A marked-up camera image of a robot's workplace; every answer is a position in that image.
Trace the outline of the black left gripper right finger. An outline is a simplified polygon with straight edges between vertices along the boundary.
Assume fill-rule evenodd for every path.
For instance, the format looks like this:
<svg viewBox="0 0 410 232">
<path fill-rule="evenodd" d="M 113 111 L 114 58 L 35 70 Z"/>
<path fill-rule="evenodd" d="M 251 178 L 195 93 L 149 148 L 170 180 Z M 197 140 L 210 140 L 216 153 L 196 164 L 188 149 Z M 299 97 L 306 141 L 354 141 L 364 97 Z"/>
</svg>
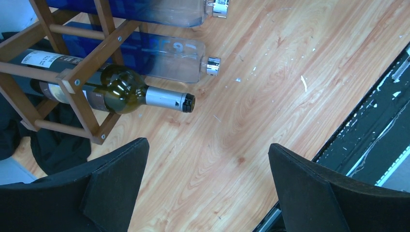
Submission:
<svg viewBox="0 0 410 232">
<path fill-rule="evenodd" d="M 277 143 L 268 157 L 287 231 L 409 231 L 408 193 L 346 177 Z"/>
</svg>

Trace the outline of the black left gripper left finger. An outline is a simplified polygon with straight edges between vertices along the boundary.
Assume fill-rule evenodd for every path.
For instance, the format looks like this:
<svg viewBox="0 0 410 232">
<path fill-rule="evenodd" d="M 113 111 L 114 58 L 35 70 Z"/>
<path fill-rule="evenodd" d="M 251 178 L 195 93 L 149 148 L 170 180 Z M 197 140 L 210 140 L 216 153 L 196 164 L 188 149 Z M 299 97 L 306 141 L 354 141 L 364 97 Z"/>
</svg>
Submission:
<svg viewBox="0 0 410 232">
<path fill-rule="evenodd" d="M 137 138 L 99 158 L 29 184 L 0 188 L 3 232 L 125 232 L 149 153 Z"/>
</svg>

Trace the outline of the dark green wine bottle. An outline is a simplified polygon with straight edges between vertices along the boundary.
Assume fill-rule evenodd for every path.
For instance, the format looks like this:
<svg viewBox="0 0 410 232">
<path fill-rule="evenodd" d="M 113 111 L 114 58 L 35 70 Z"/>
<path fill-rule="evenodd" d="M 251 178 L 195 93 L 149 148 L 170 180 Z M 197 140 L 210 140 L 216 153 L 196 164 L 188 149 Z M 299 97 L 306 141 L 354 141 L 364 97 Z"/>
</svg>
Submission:
<svg viewBox="0 0 410 232">
<path fill-rule="evenodd" d="M 9 62 L 60 73 L 75 68 L 81 61 L 78 57 L 27 49 Z M 134 70 L 110 63 L 103 64 L 82 86 L 82 91 L 91 108 L 120 115 L 142 105 L 191 113 L 196 101 L 189 93 L 148 86 Z"/>
</svg>

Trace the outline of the brown wooden wine rack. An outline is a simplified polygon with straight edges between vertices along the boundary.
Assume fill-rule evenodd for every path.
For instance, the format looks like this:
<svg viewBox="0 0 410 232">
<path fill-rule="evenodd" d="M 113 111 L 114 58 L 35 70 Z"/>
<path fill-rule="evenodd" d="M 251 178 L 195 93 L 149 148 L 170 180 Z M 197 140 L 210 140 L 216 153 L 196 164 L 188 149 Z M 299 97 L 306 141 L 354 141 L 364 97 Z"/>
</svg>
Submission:
<svg viewBox="0 0 410 232">
<path fill-rule="evenodd" d="M 110 59 L 123 65 L 120 46 L 135 31 L 147 32 L 147 24 L 125 20 L 115 26 L 106 0 L 95 0 L 92 22 L 101 30 L 68 26 L 77 12 L 52 12 L 45 0 L 30 2 L 38 18 L 32 26 L 0 45 L 0 92 L 31 131 L 47 129 L 103 144 L 120 114 L 110 111 L 99 123 L 93 106 L 107 109 L 107 101 L 95 89 L 84 90 L 90 78 L 99 78 Z"/>
</svg>

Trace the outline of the blue clear bottle lower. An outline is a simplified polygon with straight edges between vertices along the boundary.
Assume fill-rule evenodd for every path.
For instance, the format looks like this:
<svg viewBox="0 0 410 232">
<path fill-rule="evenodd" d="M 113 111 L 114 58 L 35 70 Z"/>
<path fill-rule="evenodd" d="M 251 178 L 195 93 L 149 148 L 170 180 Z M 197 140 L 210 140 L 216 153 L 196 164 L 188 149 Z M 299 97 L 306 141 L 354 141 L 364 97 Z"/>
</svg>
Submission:
<svg viewBox="0 0 410 232">
<path fill-rule="evenodd" d="M 219 74 L 221 59 L 196 40 L 135 31 L 120 50 L 124 65 L 140 75 L 193 84 Z"/>
</svg>

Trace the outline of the blue clear bottle lettered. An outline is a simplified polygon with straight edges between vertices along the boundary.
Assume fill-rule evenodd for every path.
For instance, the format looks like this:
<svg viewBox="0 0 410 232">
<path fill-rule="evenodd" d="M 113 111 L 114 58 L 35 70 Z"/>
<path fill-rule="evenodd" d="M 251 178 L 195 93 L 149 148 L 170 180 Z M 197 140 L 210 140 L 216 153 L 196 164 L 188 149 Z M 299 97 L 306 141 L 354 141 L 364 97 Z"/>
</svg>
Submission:
<svg viewBox="0 0 410 232">
<path fill-rule="evenodd" d="M 110 0 L 113 17 L 190 28 L 209 16 L 227 18 L 228 0 Z"/>
</svg>

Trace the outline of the black cloth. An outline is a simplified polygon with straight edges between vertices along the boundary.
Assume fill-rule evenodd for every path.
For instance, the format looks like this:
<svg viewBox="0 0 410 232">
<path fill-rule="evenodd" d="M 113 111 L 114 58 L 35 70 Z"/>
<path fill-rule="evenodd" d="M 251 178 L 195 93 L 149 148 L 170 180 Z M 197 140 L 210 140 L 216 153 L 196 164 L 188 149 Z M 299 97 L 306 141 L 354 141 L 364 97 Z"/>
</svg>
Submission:
<svg viewBox="0 0 410 232">
<path fill-rule="evenodd" d="M 50 42 L 46 39 L 42 39 L 30 48 L 53 51 Z M 19 76 L 13 78 L 22 89 L 28 89 L 23 91 L 33 105 L 38 105 L 44 100 L 44 97 L 29 87 L 30 81 L 36 81 L 35 79 Z M 63 103 L 59 103 L 45 119 L 74 127 L 81 126 L 71 106 Z M 89 139 L 53 130 L 31 131 L 22 125 L 21 120 L 20 115 L 0 94 L 0 160 L 11 157 L 23 137 L 28 136 L 32 154 L 46 174 L 62 172 L 87 162 L 91 154 Z"/>
</svg>

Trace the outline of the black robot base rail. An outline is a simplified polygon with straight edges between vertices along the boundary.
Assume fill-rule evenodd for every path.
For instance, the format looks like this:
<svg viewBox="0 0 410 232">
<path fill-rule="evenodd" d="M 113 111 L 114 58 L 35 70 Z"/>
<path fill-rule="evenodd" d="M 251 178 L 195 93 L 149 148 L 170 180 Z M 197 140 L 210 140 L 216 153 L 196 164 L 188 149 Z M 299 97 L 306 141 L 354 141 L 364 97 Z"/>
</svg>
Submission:
<svg viewBox="0 0 410 232">
<path fill-rule="evenodd" d="M 370 185 L 410 194 L 408 47 L 310 161 Z M 279 201 L 256 231 L 288 232 Z"/>
</svg>

